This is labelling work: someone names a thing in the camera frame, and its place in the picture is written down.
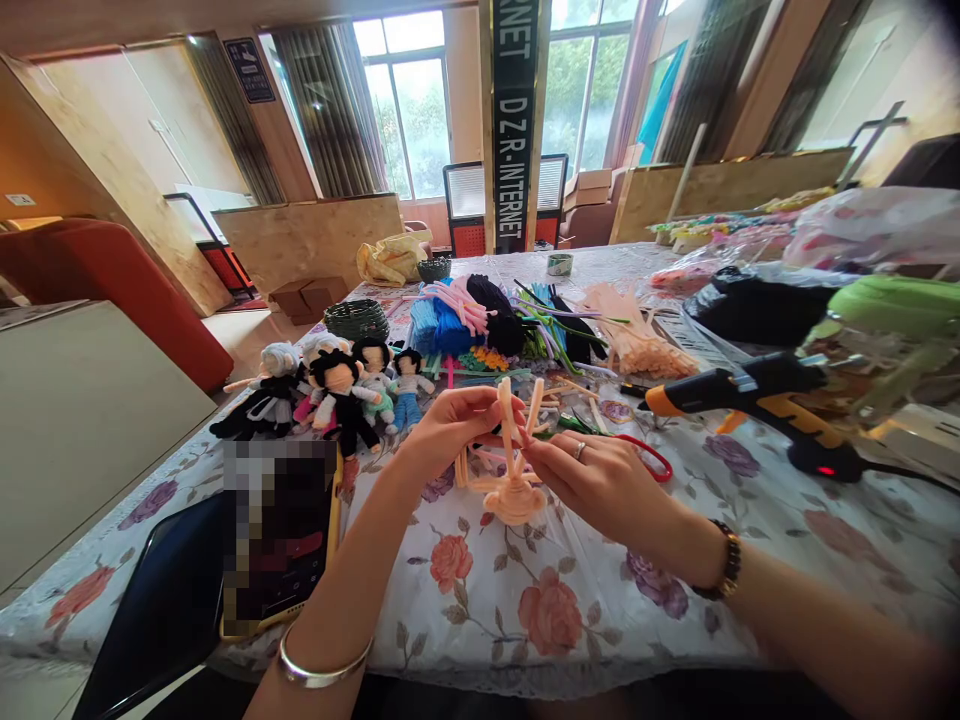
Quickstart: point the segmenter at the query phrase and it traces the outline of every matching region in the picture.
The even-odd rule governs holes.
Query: gray curtain
[[[832,0],[770,125],[763,152],[793,152],[872,0]]]
[[[353,24],[273,33],[324,197],[387,191],[386,163]]]
[[[250,192],[261,205],[285,202],[263,140],[253,124],[247,101],[237,87],[219,39],[213,33],[193,37],[197,42],[186,43],[187,55]]]
[[[698,160],[717,160],[726,144],[724,111],[757,39],[770,0],[710,0],[703,12],[660,162],[686,161],[700,123],[707,123]]]

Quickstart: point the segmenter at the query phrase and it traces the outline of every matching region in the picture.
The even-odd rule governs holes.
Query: green woven basket
[[[438,282],[450,277],[450,258],[433,258],[421,260],[417,263],[420,279],[424,282]]]
[[[351,300],[327,308],[323,316],[327,330],[347,340],[357,342],[366,337],[386,341],[390,322],[376,300]]]

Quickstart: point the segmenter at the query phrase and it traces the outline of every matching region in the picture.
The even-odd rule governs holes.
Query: black-haired doll
[[[387,394],[390,378],[383,372],[393,359],[393,350],[382,340],[363,338],[354,343],[353,359],[363,365],[364,372],[360,376],[360,387],[380,394],[379,403],[363,403],[363,417],[373,425],[379,414],[386,423],[384,432],[387,435],[395,435],[397,426],[393,424],[393,400]]]
[[[381,394],[355,383],[360,379],[362,365],[342,350],[320,352],[310,363],[311,385],[324,391],[313,418],[313,427],[322,430],[330,423],[334,408],[340,425],[340,452],[344,460],[353,460],[357,454],[357,435],[373,452],[380,451],[380,437],[363,419],[361,401],[379,403]]]
[[[390,390],[397,393],[394,422],[402,430],[405,427],[413,427],[423,419],[420,406],[417,405],[417,390],[423,388],[430,395],[436,388],[432,382],[420,374],[423,369],[423,358],[416,350],[412,348],[404,350],[394,357],[393,366],[399,376],[390,386]]]

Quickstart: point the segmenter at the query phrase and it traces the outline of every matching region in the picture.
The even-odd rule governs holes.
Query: sign
[[[260,53],[257,52],[257,43],[253,38],[238,38],[224,40],[223,46],[227,49],[234,72],[240,80],[243,94],[251,105],[260,102],[273,102],[277,99],[270,87],[270,78],[263,69]]]
[[[538,0],[491,0],[497,254],[523,252],[536,102]]]

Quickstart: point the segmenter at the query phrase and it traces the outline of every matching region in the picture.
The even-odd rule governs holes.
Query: pixelated phone screen
[[[333,442],[228,445],[236,552],[224,561],[225,636],[250,635],[310,597],[326,567],[336,469]]]

